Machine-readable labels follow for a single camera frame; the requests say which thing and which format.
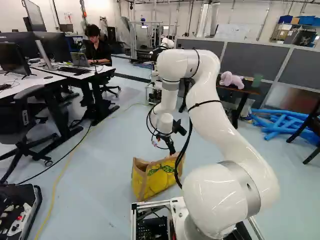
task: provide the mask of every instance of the yellow cable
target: yellow cable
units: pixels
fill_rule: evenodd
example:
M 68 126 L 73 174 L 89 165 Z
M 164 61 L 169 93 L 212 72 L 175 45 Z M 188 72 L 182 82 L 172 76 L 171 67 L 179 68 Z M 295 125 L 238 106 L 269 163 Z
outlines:
M 107 117 L 107 119 L 117 118 L 117 117 L 119 117 L 119 115 L 123 114 L 125 111 L 127 111 L 128 109 L 130 109 L 132 106 L 135 106 L 135 105 L 143 105 L 143 106 L 147 106 L 147 107 L 149 106 L 149 105 L 147 105 L 147 104 L 143 104 L 143 103 L 137 102 L 137 103 L 131 104 L 129 107 L 127 107 L 125 110 L 123 110 L 123 111 L 122 111 L 120 114 L 118 114 L 117 116 L 110 116 L 110 117 Z M 48 213 L 47 213 L 47 215 L 46 215 L 43 223 L 41 224 L 41 227 L 40 227 L 39 230 L 36 232 L 36 235 L 35 235 L 34 240 L 38 240 L 38 239 L 39 239 L 39 236 L 40 236 L 43 228 L 44 228 L 45 225 L 47 224 L 47 221 L 49 220 L 49 218 L 50 218 L 50 216 L 51 216 L 52 209 L 54 208 L 54 205 L 55 205 L 57 185 L 58 185 L 58 183 L 59 183 L 62 175 L 63 175 L 63 174 L 65 173 L 65 171 L 67 170 L 67 168 L 68 168 L 68 166 L 69 166 L 69 164 L 70 164 L 70 162 L 71 162 L 71 158 L 72 158 L 72 156 L 73 156 L 74 153 L 75 153 L 75 150 L 84 142 L 84 140 L 85 140 L 86 137 L 87 137 L 87 136 L 85 136 L 85 137 L 82 139 L 82 141 L 80 142 L 80 144 L 79 144 L 78 146 L 76 146 L 76 147 L 70 152 L 69 157 L 68 157 L 68 159 L 67 159 L 67 161 L 66 161 L 66 163 L 65 163 L 65 165 L 64 165 L 64 167 L 63 167 L 63 169 L 62 169 L 62 171 L 60 172 L 59 176 L 58 176 L 58 177 L 56 178 L 56 180 L 54 181 L 53 186 L 52 186 L 52 196 L 51 196 L 51 203 L 50 203 L 49 211 L 48 211 Z

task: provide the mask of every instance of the pink stuffed animal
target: pink stuffed animal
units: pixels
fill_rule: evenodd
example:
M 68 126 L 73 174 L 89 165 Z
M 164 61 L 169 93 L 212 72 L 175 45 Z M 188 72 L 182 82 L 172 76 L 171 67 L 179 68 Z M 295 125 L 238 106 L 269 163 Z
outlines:
M 234 84 L 238 87 L 238 89 L 244 89 L 245 85 L 242 82 L 242 79 L 244 79 L 243 76 L 232 75 L 232 72 L 225 71 L 221 74 L 221 80 L 219 84 L 226 87 L 228 87 L 231 84 Z

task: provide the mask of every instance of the laptop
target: laptop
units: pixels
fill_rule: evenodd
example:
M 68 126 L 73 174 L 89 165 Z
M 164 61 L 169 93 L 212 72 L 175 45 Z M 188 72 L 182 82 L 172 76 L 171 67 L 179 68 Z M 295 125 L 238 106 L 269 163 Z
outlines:
M 87 56 L 83 52 L 71 52 L 71 58 L 74 66 L 90 68 Z

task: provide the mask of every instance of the light blue floor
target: light blue floor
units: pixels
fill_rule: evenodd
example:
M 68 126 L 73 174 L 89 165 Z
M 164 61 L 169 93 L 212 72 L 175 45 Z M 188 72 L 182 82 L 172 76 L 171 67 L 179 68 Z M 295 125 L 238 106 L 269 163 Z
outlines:
M 117 72 L 134 72 L 137 77 L 145 77 L 145 69 L 132 67 L 128 60 L 113 58 Z M 62 177 L 57 190 L 55 205 L 47 225 L 40 236 L 41 240 L 129 240 L 130 206 L 136 199 L 131 189 L 133 157 L 148 161 L 158 160 L 168 153 L 154 148 L 151 135 L 146 128 L 147 106 L 134 103 L 145 102 L 145 83 L 114 77 L 110 85 L 120 85 L 123 89 L 118 103 L 120 109 L 101 124 L 93 127 L 83 143 L 71 156 L 70 165 Z M 79 119 L 84 112 L 76 98 L 68 107 L 71 119 Z M 187 113 L 174 113 L 175 119 L 182 118 L 188 128 Z M 86 133 L 85 129 L 64 145 L 50 153 L 54 161 L 75 146 Z M 39 125 L 48 134 L 55 130 L 52 122 Z M 266 240 L 318 240 L 320 215 L 320 155 L 310 164 L 302 161 L 315 149 L 302 138 L 288 144 L 287 135 L 265 141 L 260 129 L 240 122 L 239 132 L 261 153 L 274 169 L 280 183 L 281 196 L 274 206 L 256 216 L 257 223 Z M 29 138 L 37 139 L 36 129 Z M 174 135 L 177 150 L 182 148 L 185 137 Z M 0 145 L 0 154 L 12 149 Z M 10 160 L 0 162 L 0 176 L 7 169 Z M 195 131 L 192 133 L 186 151 L 182 179 L 194 168 L 213 164 L 222 160 L 215 145 L 203 140 Z M 31 181 L 42 189 L 43 203 L 34 222 L 29 239 L 34 239 L 37 230 L 49 209 L 54 180 L 62 170 L 66 159 L 43 175 Z M 10 176 L 10 183 L 17 183 L 44 169 L 41 161 L 34 162 L 24 157 Z M 152 201 L 181 196 L 178 186 L 159 194 Z

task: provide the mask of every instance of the person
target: person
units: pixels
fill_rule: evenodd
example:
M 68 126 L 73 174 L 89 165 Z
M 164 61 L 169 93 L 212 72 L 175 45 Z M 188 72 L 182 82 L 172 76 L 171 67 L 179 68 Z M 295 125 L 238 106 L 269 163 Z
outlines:
M 89 24 L 85 29 L 85 35 L 89 38 L 89 44 L 86 44 L 85 55 L 89 64 L 100 64 L 112 66 L 111 49 L 106 41 L 100 38 L 100 29 L 94 24 Z M 94 103 L 94 98 L 88 83 L 81 85 L 83 99 L 80 102 L 82 107 Z

